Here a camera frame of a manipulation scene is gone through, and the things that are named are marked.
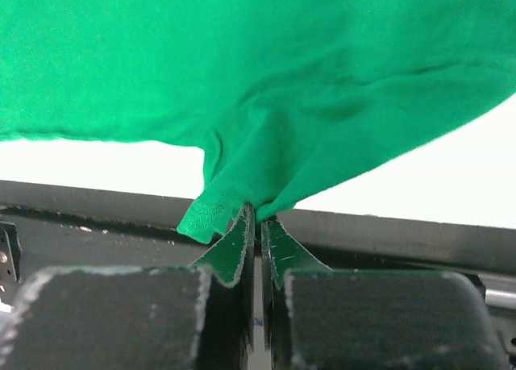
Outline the green t-shirt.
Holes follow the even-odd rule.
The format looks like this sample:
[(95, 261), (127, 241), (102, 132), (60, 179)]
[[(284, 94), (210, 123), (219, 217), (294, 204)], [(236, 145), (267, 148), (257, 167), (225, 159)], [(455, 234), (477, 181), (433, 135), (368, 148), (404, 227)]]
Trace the green t-shirt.
[(200, 243), (515, 92), (515, 0), (1, 0), (1, 137), (204, 151)]

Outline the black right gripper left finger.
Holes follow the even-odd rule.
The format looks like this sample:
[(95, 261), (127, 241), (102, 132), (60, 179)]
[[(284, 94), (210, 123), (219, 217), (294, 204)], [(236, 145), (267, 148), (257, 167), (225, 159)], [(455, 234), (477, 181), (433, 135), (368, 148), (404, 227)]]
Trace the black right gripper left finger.
[(253, 351), (255, 211), (185, 266), (33, 272), (1, 326), (4, 369), (245, 369)]

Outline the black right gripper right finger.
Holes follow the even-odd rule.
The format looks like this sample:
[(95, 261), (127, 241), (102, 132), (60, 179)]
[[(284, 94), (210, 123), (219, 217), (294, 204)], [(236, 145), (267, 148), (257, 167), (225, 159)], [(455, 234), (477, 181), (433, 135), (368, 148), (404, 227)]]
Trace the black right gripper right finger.
[(505, 369), (478, 282), (427, 269), (335, 269), (278, 218), (260, 226), (265, 346), (275, 369)]

